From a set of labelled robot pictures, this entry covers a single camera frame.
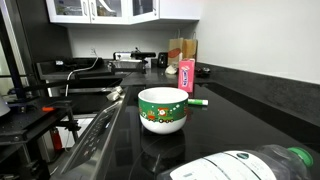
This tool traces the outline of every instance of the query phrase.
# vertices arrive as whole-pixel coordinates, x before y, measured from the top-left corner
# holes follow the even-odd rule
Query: pink container
[[[194,59],[183,59],[179,62],[178,88],[186,92],[193,91]]]

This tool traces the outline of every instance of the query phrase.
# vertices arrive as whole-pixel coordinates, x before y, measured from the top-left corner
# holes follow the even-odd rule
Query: stove
[[[150,87],[130,87],[121,103],[102,111],[99,117],[110,113],[111,119],[93,120],[52,179],[157,179],[161,172],[207,155],[267,144],[306,149],[314,158],[311,175],[320,178],[319,127],[218,84],[207,84],[195,85],[190,96],[207,99],[209,105],[190,105],[182,129],[158,135],[139,119],[137,94]],[[99,141],[84,158],[84,142],[90,141],[91,133]]]

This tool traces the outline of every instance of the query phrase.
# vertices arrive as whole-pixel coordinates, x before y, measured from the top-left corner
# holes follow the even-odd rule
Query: glass cabinet door
[[[51,22],[90,23],[88,0],[47,0]]]
[[[130,0],[131,23],[140,23],[159,19],[159,0]]]
[[[91,22],[127,24],[127,0],[90,0]]]

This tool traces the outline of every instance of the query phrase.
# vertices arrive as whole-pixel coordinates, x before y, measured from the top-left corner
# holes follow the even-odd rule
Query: stovetop
[[[218,84],[209,84],[195,85],[190,94],[192,98],[209,100],[208,106],[189,106],[181,130],[157,135],[145,129],[139,119],[137,94],[145,88],[149,86],[129,88],[111,138],[101,142],[107,146],[95,167],[88,166],[94,174],[92,179],[156,179],[165,170],[210,154],[253,150],[267,144],[306,149],[314,158],[310,169],[313,179],[320,178],[319,127]]]

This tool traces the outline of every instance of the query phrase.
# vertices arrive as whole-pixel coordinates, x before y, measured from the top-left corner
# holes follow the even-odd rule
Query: bowl
[[[178,131],[186,122],[188,93],[177,88],[156,87],[138,94],[143,126],[157,134]]]

